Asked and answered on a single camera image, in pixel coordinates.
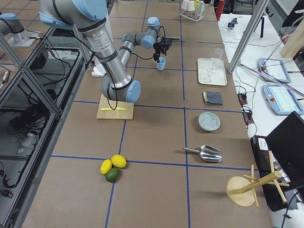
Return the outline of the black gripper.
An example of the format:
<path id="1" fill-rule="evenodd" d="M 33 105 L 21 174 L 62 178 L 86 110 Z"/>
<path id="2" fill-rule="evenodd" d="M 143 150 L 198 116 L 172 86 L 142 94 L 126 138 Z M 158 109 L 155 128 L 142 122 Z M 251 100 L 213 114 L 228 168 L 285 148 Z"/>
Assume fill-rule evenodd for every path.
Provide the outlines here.
<path id="1" fill-rule="evenodd" d="M 167 51 L 170 49 L 172 45 L 172 39 L 167 37 L 161 37 L 160 42 L 154 43 L 153 48 L 155 50 L 155 53 L 153 54 L 154 61 L 157 61 L 158 63 L 164 63 L 164 57 L 161 57 L 158 55 L 164 54 L 167 55 Z"/>

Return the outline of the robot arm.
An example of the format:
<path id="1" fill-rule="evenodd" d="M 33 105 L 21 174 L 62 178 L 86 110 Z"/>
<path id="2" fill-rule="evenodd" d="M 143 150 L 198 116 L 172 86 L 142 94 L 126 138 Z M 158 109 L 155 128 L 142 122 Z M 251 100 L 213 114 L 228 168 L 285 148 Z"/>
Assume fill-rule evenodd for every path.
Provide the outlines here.
<path id="1" fill-rule="evenodd" d="M 117 50 L 106 28 L 107 4 L 105 0 L 41 0 L 40 20 L 59 29 L 77 30 L 88 40 L 106 74 L 102 80 L 102 94 L 109 100 L 136 102 L 141 84 L 125 70 L 135 46 L 155 50 L 152 58 L 160 63 L 161 54 L 169 50 L 172 39 L 164 33 L 157 17 L 148 18 L 145 32 L 128 33 Z"/>
<path id="2" fill-rule="evenodd" d="M 36 39 L 36 35 L 27 31 L 17 15 L 11 12 L 0 15 L 0 33 L 2 36 L 12 34 L 8 40 L 12 47 L 28 48 Z"/>

